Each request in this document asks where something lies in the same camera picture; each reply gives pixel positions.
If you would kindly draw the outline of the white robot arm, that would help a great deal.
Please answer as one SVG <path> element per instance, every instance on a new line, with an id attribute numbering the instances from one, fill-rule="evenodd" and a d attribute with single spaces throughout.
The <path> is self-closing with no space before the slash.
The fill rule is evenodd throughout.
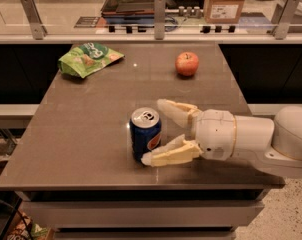
<path id="1" fill-rule="evenodd" d="M 167 99 L 158 100 L 157 107 L 180 127 L 190 127 L 192 138 L 180 135 L 145 153 L 142 163 L 147 166 L 184 164 L 198 157 L 243 159 L 264 173 L 302 178 L 302 107 L 284 107 L 272 119 L 225 110 L 202 111 Z"/>

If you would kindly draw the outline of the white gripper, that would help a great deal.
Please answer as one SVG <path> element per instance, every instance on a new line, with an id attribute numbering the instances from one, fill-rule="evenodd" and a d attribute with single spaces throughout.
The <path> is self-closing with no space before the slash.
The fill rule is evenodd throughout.
<path id="1" fill-rule="evenodd" d="M 162 167 L 185 164 L 202 156 L 208 160 L 227 160 L 233 153 L 236 121 L 233 114 L 222 110 L 202 111 L 195 105 L 168 99 L 157 100 L 158 109 L 182 128 L 192 125 L 195 140 L 182 134 L 166 145 L 145 153 L 141 162 L 146 166 Z"/>

